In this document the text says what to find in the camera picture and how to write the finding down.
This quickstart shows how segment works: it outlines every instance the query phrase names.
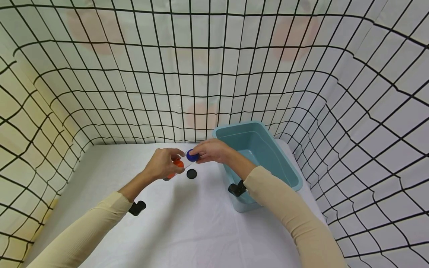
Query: light blue plastic bin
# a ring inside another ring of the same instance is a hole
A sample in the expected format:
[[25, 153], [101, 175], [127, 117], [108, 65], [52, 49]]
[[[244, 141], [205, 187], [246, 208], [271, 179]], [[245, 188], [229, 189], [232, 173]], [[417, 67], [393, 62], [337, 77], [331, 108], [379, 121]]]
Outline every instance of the light blue plastic bin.
[[[213, 137], [240, 152], [255, 165], [263, 166], [295, 191], [301, 189], [301, 176], [261, 122], [249, 121], [220, 126], [213, 130]], [[224, 182], [228, 189], [230, 184], [238, 184], [241, 179], [227, 165], [224, 165], [224, 168], [227, 173]], [[234, 209], [238, 212], [261, 207], [247, 192], [239, 197], [232, 194], [229, 196]]]

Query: white tabletop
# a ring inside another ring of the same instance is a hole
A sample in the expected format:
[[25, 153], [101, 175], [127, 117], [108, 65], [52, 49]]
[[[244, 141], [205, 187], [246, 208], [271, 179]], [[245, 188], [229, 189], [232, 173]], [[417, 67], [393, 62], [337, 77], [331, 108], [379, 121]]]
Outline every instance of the white tabletop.
[[[277, 141], [299, 170], [287, 144]], [[188, 150], [193, 146], [93, 146], [79, 164], [26, 264], [68, 225], [140, 172], [156, 148]], [[222, 181], [222, 165], [193, 164], [191, 168], [198, 172], [193, 180], [184, 173], [144, 189], [136, 201], [143, 200], [147, 208], [137, 217], [127, 213], [81, 267], [301, 267], [291, 236], [266, 208], [246, 213], [233, 209]], [[306, 183], [298, 193], [324, 221]]]

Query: black mount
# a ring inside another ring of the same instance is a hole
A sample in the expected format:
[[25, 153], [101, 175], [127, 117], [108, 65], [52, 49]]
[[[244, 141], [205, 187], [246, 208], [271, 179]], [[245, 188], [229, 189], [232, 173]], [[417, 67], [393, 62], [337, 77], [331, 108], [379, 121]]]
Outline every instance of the black mount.
[[137, 204], [133, 202], [128, 212], [130, 212], [134, 216], [138, 216], [140, 212], [146, 208], [146, 203], [142, 200], [138, 201]]
[[236, 197], [239, 197], [240, 195], [242, 195], [245, 191], [246, 191], [246, 186], [244, 186], [243, 184], [243, 180], [241, 180], [239, 182], [239, 184], [231, 184], [228, 187], [228, 192], [230, 192], [231, 194], [233, 194]]

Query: blue cap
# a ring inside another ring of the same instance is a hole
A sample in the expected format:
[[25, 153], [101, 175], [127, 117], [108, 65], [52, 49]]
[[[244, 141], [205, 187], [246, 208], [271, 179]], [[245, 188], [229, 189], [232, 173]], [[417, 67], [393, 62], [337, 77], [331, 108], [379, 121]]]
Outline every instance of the blue cap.
[[190, 152], [190, 151], [192, 151], [192, 150], [189, 150], [189, 151], [187, 151], [187, 152], [186, 152], [186, 158], [187, 158], [189, 161], [191, 161], [191, 162], [195, 162], [195, 161], [197, 161], [197, 160], [198, 160], [198, 158], [199, 158], [199, 154], [190, 155], [190, 154], [189, 154], [189, 152]]

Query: sleeve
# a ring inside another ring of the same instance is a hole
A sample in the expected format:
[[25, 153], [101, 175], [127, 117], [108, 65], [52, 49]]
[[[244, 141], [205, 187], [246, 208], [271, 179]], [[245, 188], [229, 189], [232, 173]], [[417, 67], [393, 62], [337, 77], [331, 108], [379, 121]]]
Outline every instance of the sleeve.
[[55, 238], [27, 268], [75, 268], [128, 212], [130, 203], [114, 192]]
[[268, 208], [286, 227], [303, 268], [344, 268], [347, 264], [329, 229], [286, 183], [261, 166], [244, 181], [250, 196]]

